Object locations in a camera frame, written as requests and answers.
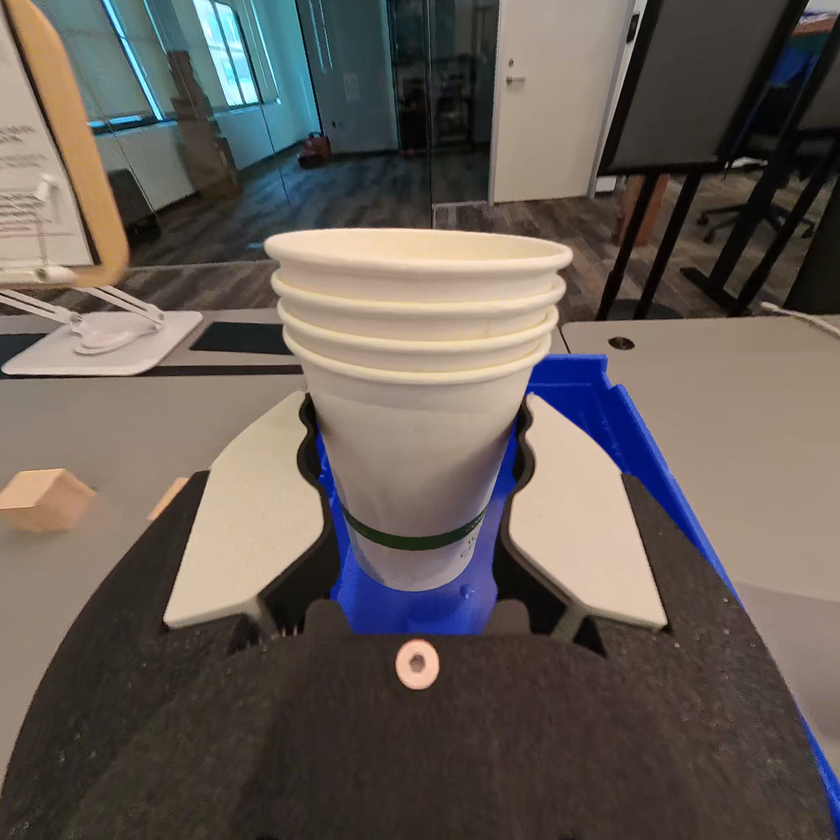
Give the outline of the dark storage shelf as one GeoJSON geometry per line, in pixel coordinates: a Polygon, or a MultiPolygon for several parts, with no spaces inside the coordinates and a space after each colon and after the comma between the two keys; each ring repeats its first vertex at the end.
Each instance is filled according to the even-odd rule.
{"type": "Polygon", "coordinates": [[[477,58],[469,54],[392,63],[397,149],[410,157],[434,152],[467,151],[480,142],[477,58]]]}

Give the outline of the black framed floor sign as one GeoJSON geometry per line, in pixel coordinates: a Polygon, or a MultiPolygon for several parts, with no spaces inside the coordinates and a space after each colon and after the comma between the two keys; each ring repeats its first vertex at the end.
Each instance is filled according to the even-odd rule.
{"type": "Polygon", "coordinates": [[[655,296],[705,175],[732,158],[805,1],[647,2],[598,176],[641,175],[633,211],[596,311],[608,320],[659,178],[685,180],[633,319],[655,296]]]}
{"type": "Polygon", "coordinates": [[[798,87],[788,86],[762,102],[736,151],[766,162],[749,200],[738,206],[732,231],[709,273],[687,267],[683,276],[717,303],[729,317],[749,312],[794,233],[805,222],[818,193],[838,167],[839,23],[836,20],[813,68],[798,87]],[[788,211],[759,264],[738,295],[726,290],[749,241],[767,220],[776,193],[793,175],[805,180],[799,198],[788,211]]]}

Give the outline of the tall paned window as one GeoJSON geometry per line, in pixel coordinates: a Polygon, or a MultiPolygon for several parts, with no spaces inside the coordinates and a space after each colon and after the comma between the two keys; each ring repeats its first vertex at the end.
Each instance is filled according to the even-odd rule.
{"type": "Polygon", "coordinates": [[[115,2],[38,1],[65,47],[95,134],[162,122],[164,111],[115,2]]]}
{"type": "Polygon", "coordinates": [[[192,1],[192,62],[216,112],[282,103],[254,1],[192,1]]]}

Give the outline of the wooden clipboard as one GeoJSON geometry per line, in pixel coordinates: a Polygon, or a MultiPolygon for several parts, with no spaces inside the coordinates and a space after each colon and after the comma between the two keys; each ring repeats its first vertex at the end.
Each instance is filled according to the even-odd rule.
{"type": "Polygon", "coordinates": [[[108,176],[102,166],[88,114],[61,39],[40,9],[29,1],[3,1],[28,71],[35,83],[94,253],[83,275],[101,267],[118,280],[127,268],[130,249],[108,176]]]}

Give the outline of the white door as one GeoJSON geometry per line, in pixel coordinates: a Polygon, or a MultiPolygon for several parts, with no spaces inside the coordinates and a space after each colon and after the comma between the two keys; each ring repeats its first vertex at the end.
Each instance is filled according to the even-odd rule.
{"type": "Polygon", "coordinates": [[[500,2],[490,203],[591,192],[634,6],[500,2]]]}

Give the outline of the blue plastic bin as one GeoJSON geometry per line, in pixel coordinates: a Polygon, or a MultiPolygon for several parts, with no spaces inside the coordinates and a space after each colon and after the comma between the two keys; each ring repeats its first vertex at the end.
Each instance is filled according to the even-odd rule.
{"type": "MultiPolygon", "coordinates": [[[[826,802],[833,837],[838,838],[838,778],[629,394],[608,381],[606,358],[551,355],[532,373],[527,395],[531,393],[593,437],[623,472],[666,611],[691,621],[695,648],[706,644],[707,658],[721,667],[717,682],[723,685],[724,677],[729,677],[732,698],[724,700],[722,689],[712,689],[710,676],[700,677],[699,667],[689,671],[687,665],[681,666],[679,677],[671,682],[658,676],[658,683],[665,686],[664,700],[676,700],[680,688],[687,698],[698,701],[698,709],[704,709],[688,717],[683,729],[690,722],[706,721],[715,724],[719,739],[728,732],[724,746],[743,746],[760,734],[768,739],[771,725],[780,730],[787,718],[797,720],[794,730],[803,734],[794,736],[794,742],[806,739],[809,743],[810,761],[825,792],[816,799],[826,802]]],[[[521,413],[522,407],[511,429],[474,558],[453,581],[429,591],[393,590],[359,566],[326,448],[318,435],[319,480],[329,493],[342,551],[342,570],[331,597],[357,634],[477,635],[480,629],[489,629],[491,609],[498,603],[520,603],[497,599],[496,545],[502,512],[519,472],[516,433],[521,413]]]]}

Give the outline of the stacked cardboard boxes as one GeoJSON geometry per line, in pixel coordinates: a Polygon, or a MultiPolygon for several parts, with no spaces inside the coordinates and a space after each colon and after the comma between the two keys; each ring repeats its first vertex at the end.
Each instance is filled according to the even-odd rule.
{"type": "Polygon", "coordinates": [[[242,185],[228,140],[196,79],[189,54],[170,50],[166,58],[176,92],[171,102],[179,135],[178,150],[190,183],[206,200],[240,196],[242,185]]]}

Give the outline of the wooden cube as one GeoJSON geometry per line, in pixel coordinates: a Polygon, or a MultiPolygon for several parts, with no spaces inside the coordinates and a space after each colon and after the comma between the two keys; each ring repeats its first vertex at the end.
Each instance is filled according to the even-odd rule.
{"type": "Polygon", "coordinates": [[[23,470],[1,489],[1,518],[18,531],[70,530],[96,495],[67,469],[23,470]]]}
{"type": "Polygon", "coordinates": [[[156,520],[162,512],[169,507],[172,501],[180,494],[183,488],[189,481],[189,477],[178,477],[173,480],[173,482],[168,486],[166,491],[163,493],[161,498],[156,502],[150,513],[148,514],[146,521],[153,522],[156,520]]]}

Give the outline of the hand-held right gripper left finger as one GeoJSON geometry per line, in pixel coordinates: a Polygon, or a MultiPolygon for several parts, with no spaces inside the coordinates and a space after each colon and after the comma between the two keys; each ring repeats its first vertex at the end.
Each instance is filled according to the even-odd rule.
{"type": "Polygon", "coordinates": [[[337,582],[337,537],[321,485],[310,395],[293,392],[215,458],[163,621],[182,629],[246,616],[293,635],[337,582]]]}

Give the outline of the glass partition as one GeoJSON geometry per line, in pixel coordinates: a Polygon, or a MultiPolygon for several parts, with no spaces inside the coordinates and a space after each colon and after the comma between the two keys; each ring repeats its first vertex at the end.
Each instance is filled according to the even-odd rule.
{"type": "Polygon", "coordinates": [[[200,211],[246,230],[317,226],[443,224],[451,206],[482,204],[489,187],[491,75],[497,46],[492,2],[257,2],[269,38],[282,103],[216,112],[242,186],[227,200],[202,197],[178,148],[166,53],[192,60],[192,1],[115,2],[131,44],[161,101],[164,120],[95,134],[123,215],[134,228],[163,227],[165,211],[200,211]],[[392,63],[469,54],[477,58],[479,145],[402,156],[397,149],[392,63]],[[311,132],[326,134],[330,163],[302,170],[297,156],[311,132]]]}

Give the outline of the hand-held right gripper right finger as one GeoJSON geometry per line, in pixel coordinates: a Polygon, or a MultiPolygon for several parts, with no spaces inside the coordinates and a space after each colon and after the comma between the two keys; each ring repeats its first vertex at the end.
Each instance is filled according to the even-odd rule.
{"type": "Polygon", "coordinates": [[[534,634],[573,641],[601,618],[659,632],[668,618],[625,488],[593,437],[526,395],[516,484],[496,545],[499,602],[524,605],[534,634]]]}

